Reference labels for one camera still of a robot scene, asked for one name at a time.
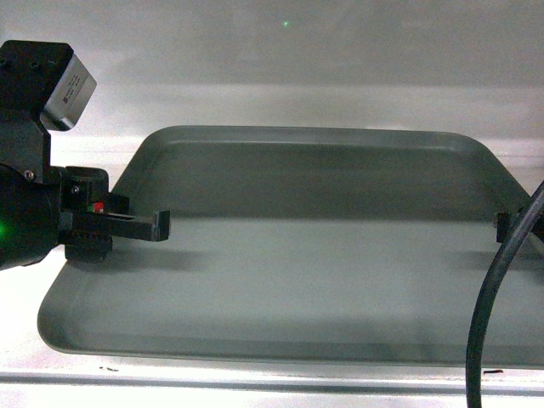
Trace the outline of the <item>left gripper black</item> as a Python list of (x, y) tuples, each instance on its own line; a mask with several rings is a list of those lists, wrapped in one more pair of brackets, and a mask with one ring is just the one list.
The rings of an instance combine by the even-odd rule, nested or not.
[(41, 262), (59, 245), (68, 258), (98, 261), (112, 236), (159, 242), (170, 236), (171, 213), (128, 214), (129, 199), (109, 192), (98, 168), (67, 167), (56, 184), (35, 184), (1, 166), (1, 267)]

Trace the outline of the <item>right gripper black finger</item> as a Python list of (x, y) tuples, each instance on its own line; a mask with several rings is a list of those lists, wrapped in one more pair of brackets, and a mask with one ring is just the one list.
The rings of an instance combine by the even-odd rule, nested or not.
[[(496, 214), (496, 242), (503, 243), (507, 237), (507, 234), (510, 232), (516, 219), (518, 218), (519, 213), (511, 212), (498, 212)], [(544, 241), (544, 219), (543, 214), (540, 214), (540, 217), (535, 222), (531, 230), (531, 234), (538, 238), (541, 242)]]

